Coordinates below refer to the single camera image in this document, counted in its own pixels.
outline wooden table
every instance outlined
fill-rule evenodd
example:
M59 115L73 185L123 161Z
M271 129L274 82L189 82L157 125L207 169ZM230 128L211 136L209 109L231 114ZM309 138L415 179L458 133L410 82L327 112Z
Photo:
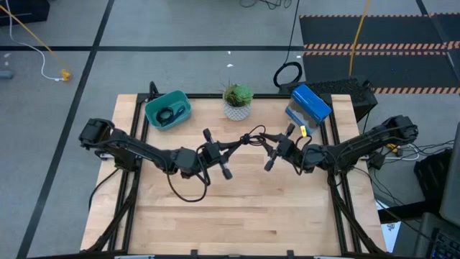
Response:
M136 95L119 95L112 121L129 132ZM150 127L147 143L160 149L187 147L196 149L205 142L203 129L209 128L214 140L238 140L254 126L264 124L267 133L284 132L290 123L284 110L287 99L255 99L251 115L233 122L223 113L220 99L191 99L192 117L166 132ZM359 134L349 96L333 96L333 109L340 141ZM140 135L143 119L139 122ZM328 138L332 141L329 120ZM298 127L291 139L300 136ZM320 130L313 143L321 143ZM189 255L339 255L331 192L326 172L298 176L291 164L277 159L273 169L264 171L267 155L262 147L240 147L230 158L234 177L225 180L221 169L209 170L211 186L207 197L198 203L185 203L170 190L166 175L144 161L137 198L129 253ZM356 165L367 171L363 162ZM101 162L98 182L114 169L113 161ZM375 241L385 249L374 194L369 178L359 171L348 174L356 219ZM89 213L82 249L91 246L105 230L114 213L121 174L105 183L96 193ZM186 198L199 197L203 186L197 178L172 177L175 188ZM344 219L349 250L353 250L348 222ZM124 223L119 228L117 247L121 247Z

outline gray carpet floor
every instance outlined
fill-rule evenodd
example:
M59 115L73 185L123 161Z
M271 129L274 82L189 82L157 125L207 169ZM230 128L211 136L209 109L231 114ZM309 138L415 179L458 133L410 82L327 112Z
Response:
M269 10L258 3L243 9L239 0L116 0L103 34L103 46L287 45L294 4ZM429 12L460 12L458 1L425 0ZM51 1L47 22L29 27L48 45L91 46L107 0ZM302 0L299 14L360 14L365 0ZM374 0L370 14L420 14L415 1ZM36 45L14 26L17 40ZM302 45L298 23L294 45ZM0 45L14 45L8 28L0 27ZM59 76L60 64L48 53L45 73ZM0 52L0 69L15 77L0 81L0 253L15 258L37 202L73 100L88 52L59 52L73 69L69 83L40 75L40 54ZM76 253L88 216L90 192L99 161L78 146L77 137L88 118L111 118L118 94L145 92L153 80L160 92L180 89L217 93L229 81L247 83L257 93L275 93L272 75L285 59L278 51L99 52L94 60L75 121L65 146L49 199L34 236L29 257ZM291 53L289 60L298 60ZM285 71L288 81L295 71ZM460 114L459 95L377 95L379 105L367 128L387 117L410 116L420 129L418 144L453 138ZM423 196L412 173L413 162L385 166L378 177L403 202ZM390 201L376 190L377 198Z

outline teal container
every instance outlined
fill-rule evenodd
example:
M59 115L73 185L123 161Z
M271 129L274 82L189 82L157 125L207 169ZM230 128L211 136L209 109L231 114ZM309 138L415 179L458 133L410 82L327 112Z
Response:
M170 107L174 114L179 110L181 106L185 107L185 111L174 121L165 125L164 127L157 121L157 113L165 107ZM145 115L149 120L150 124L160 131L168 130L177 124L180 124L190 118L192 112L192 106L188 101L187 96L182 91L172 91L164 96L158 97L153 101L150 101L145 105Z

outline black metal frame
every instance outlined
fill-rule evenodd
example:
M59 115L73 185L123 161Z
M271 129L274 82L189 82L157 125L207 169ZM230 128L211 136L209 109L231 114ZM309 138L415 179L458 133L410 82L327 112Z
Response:
M139 117L140 117L140 112L142 108L142 104L146 101L151 101L157 97L162 96L163 94L160 94L157 90L157 87L153 82L150 83L149 86L149 93L148 94L137 94L137 100L134 108L134 115L133 115L133 120L132 120L132 125L131 125L131 132L130 136L135 137L137 133L137 128L139 126ZM187 97L189 99L220 99L222 98L221 94L187 94ZM254 95L255 99L289 99L290 94L255 94ZM331 120L331 128L332 128L332 134L333 134L333 141L335 145L339 144L339 134L338 134L338 129L337 129L337 124L336 124L336 119L334 116L334 109L331 113L331 116L329 117ZM323 141L324 145L328 145L328 135L326 131L326 126L324 122L320 125L321 127L321 138ZM147 130L148 130L148 120L145 117L144 122L142 125L142 132L141 132L141 137L140 140L142 142L145 142L147 139ZM55 256L50 256L50 257L44 257L41 259L68 259L68 258L114 258L115 256L120 256L120 255L128 255L128 248L129 248L129 241L131 237L131 231L132 231L132 224L134 220L134 210L136 206L136 199L137 199L137 192L139 189L139 180L140 180L140 173L142 171L142 159L138 158L137 160L138 163L138 170L134 172L127 172L123 171L123 174L121 176L121 182L120 182L120 187L119 187L119 193L118 197L116 200L116 208L115 208L115 216L113 221L111 222L112 227L116 227L115 230L113 231L113 234L110 236L109 239L109 245L107 246L107 251L101 251L102 248L104 247L105 244L97 246L95 250L87 250L87 251L82 251L79 254L75 255L55 255ZM125 193L127 190L127 185L128 185L128 179L129 179L129 174L133 173L133 180L132 180L132 189L130 191L130 195L128 197L131 197L130 200L125 199ZM344 200L348 208L350 209L352 215L353 213L353 205L351 202L351 194L349 190L349 184L348 180L346 178L346 175L341 176L341 181L342 181L342 186L343 186L343 193L344 193ZM336 220L336 228L337 228L337 235L339 239L339 246L340 246L340 251L341 251L341 256L345 255L353 255L353 256L363 256L366 254L361 254L361 245L359 238L357 234L354 232L353 229L351 230L351 236L353 238L352 242L354 245L354 253L357 253L356 255L354 253L350 253L347 249L346 245L346 236L345 236L345 231L344 231L344 223L342 219L342 213L340 209L333 203L334 207L334 215L335 215L335 220ZM115 250L115 244L117 240L117 235L118 235L118 226L119 222L121 221L120 219L127 213L126 216L126 227L124 229L124 234L123 234L123 242L122 242L122 247L121 250ZM255 255L239 255L238 258L248 258L248 259L258 259L258 258L271 258L271 259L281 259L281 258L289 258L289 259L304 259L304 258L313 258L313 256L296 256L294 255L294 251L292 250L287 250L286 251L286 256L255 256ZM230 255L199 255L198 256L198 251L197 250L191 250L190 255L155 255L155 258L167 258L167 259L174 259L174 258L190 258L190 259L197 259L197 258L209 258L209 259L219 259L219 258L230 258Z

